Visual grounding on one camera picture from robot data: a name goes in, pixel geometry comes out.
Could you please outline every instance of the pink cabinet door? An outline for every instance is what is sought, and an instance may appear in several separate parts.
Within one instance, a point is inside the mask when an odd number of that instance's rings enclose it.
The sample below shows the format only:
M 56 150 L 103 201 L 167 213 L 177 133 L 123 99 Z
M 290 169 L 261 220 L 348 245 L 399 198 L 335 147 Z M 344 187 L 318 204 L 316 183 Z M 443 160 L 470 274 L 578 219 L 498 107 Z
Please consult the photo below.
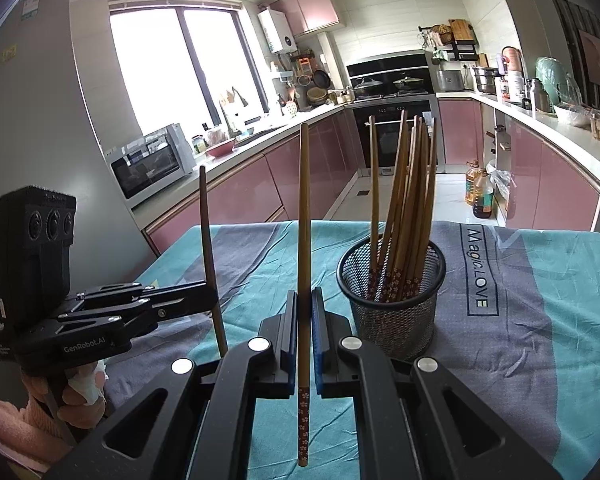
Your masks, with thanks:
M 534 229 L 590 231 L 600 194 L 589 181 L 546 143 Z
M 335 201 L 354 172 L 347 168 L 344 156 L 342 155 L 342 147 L 338 139 L 338 131 L 334 118 L 328 117 L 320 121 L 318 129 L 320 130 L 320 143 L 327 158 L 331 183 L 333 184 L 333 200 Z
M 200 202 L 190 203 L 168 222 L 150 234 L 152 242 L 162 254 L 194 225 L 200 225 Z
M 531 229 L 536 217 L 542 140 L 522 124 L 507 116 L 507 132 L 511 136 L 511 183 L 507 227 Z
M 344 162 L 351 176 L 357 170 L 366 167 L 365 155 L 362 152 L 362 142 L 358 133 L 358 126 L 352 110 L 344 110 L 334 116 L 334 123 L 338 131 L 338 140 L 342 148 Z
M 264 157 L 209 190 L 208 206 L 211 225 L 249 224 L 269 219 L 282 202 Z M 194 225 L 200 225 L 198 200 L 152 231 L 150 237 L 163 253 Z
M 331 0 L 298 0 L 298 4 L 302 10 L 307 30 L 326 27 L 339 21 Z
M 478 156 L 482 137 L 480 103 L 473 99 L 440 99 L 440 119 L 445 144 L 446 164 L 465 164 Z
M 208 200 L 212 225 L 264 222 L 282 206 L 263 156 L 211 189 Z
M 309 173 L 311 176 L 311 218 L 322 220 L 335 202 L 327 157 L 320 142 L 317 124 L 309 127 Z
M 265 158 L 288 218 L 298 220 L 300 137 L 295 136 L 272 152 L 267 153 Z
M 278 0 L 271 4 L 271 8 L 285 13 L 286 20 L 289 22 L 289 28 L 294 36 L 308 30 L 298 0 Z

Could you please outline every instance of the chopstick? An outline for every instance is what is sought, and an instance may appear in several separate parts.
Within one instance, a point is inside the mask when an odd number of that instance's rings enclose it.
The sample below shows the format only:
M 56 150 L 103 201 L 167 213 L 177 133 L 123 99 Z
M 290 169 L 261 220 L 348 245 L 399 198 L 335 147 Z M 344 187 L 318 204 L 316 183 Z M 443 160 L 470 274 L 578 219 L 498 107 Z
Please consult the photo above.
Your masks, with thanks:
M 417 204 L 418 181 L 420 171 L 420 136 L 417 131 L 418 117 L 413 119 L 413 128 L 411 133 L 410 166 L 409 177 L 406 181 L 406 192 L 404 195 L 404 206 L 402 208 L 402 222 L 398 237 L 394 237 L 392 243 L 396 244 L 394 268 L 389 274 L 387 266 L 387 280 L 389 287 L 386 291 L 386 300 L 397 301 L 400 279 L 405 272 L 405 260 L 408 256 L 408 249 L 413 238 L 414 217 L 417 215 L 415 205 Z
M 311 211 L 309 126 L 300 126 L 300 203 L 298 218 L 298 465 L 309 460 L 311 359 Z
M 414 272 L 413 290 L 410 296 L 414 296 L 420 291 L 420 282 L 424 271 L 424 264 L 427 258 L 427 247 L 429 246 L 429 237 L 431 236 L 431 222 L 433 220 L 433 204 L 436 189 L 436 120 L 433 119 L 431 134 L 431 149 L 429 151 L 429 178 L 427 179 L 427 199 L 425 201 L 424 221 L 422 224 L 422 234 L 420 236 L 420 245 L 418 247 L 418 259 Z
M 209 227 L 209 207 L 206 195 L 206 168 L 200 166 L 200 235 L 202 237 L 202 258 L 205 264 L 206 282 L 218 292 L 218 282 L 216 282 L 216 268 L 214 266 L 214 253 L 211 246 L 211 229 Z M 222 311 L 220 310 L 220 298 L 211 309 L 211 319 L 216 332 L 216 341 L 220 357 L 227 353 L 226 333 L 224 332 L 224 323 L 222 323 Z
M 384 286 L 387 286 L 387 279 L 390 277 L 394 268 L 395 242 L 400 233 L 400 222 L 402 219 L 402 206 L 404 202 L 405 179 L 409 171 L 409 148 L 411 144 L 411 133 L 407 126 L 407 112 L 402 111 L 400 117 L 400 134 L 398 136 L 398 153 L 396 156 L 394 182 L 391 190 L 391 200 L 389 202 L 389 211 L 384 225 L 384 234 L 382 234 L 382 246 L 380 248 L 379 266 L 380 271 L 386 261 Z
M 371 144 L 371 254 L 367 299 L 373 300 L 378 287 L 378 222 L 380 216 L 378 133 L 376 132 L 376 118 L 374 116 L 369 117 L 369 141 Z

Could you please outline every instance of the sink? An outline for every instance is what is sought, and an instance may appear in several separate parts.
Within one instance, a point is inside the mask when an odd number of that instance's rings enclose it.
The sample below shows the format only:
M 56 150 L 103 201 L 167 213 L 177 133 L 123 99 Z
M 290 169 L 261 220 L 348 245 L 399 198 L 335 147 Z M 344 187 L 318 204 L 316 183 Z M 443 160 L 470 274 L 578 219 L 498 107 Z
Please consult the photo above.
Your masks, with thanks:
M 245 137 L 243 139 L 240 139 L 238 142 L 235 143 L 235 147 L 236 148 L 240 148 L 240 146 L 245 146 L 247 144 L 249 144 L 250 142 L 253 142 L 256 139 L 259 139 L 260 137 L 263 137 L 267 134 L 270 134 L 271 132 L 275 132 L 276 130 L 279 130 L 282 126 L 276 126 L 274 128 L 267 128 L 266 130 L 262 130 L 260 132 L 258 132 L 257 134 L 251 134 L 249 137 Z

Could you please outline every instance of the blue gripper pad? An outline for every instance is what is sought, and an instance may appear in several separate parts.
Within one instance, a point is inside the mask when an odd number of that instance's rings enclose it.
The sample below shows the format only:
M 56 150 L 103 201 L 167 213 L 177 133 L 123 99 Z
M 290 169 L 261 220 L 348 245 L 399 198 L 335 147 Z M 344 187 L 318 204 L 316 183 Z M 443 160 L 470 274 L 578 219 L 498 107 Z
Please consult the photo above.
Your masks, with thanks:
M 314 345 L 314 375 L 315 388 L 318 395 L 322 394 L 322 365 L 325 355 L 330 350 L 327 324 L 324 315 L 322 289 L 317 286 L 311 293 L 311 338 Z

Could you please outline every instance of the window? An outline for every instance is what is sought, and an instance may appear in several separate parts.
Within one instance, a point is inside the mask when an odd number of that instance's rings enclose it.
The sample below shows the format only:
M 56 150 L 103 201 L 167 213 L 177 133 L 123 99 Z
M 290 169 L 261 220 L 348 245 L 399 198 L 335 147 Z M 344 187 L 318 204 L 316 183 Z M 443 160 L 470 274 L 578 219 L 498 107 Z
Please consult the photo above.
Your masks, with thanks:
M 247 103 L 240 108 L 244 121 L 269 111 L 235 11 L 165 7 L 118 12 L 110 20 L 144 135 L 180 123 L 191 140 L 202 123 L 224 122 L 219 101 L 232 88 Z

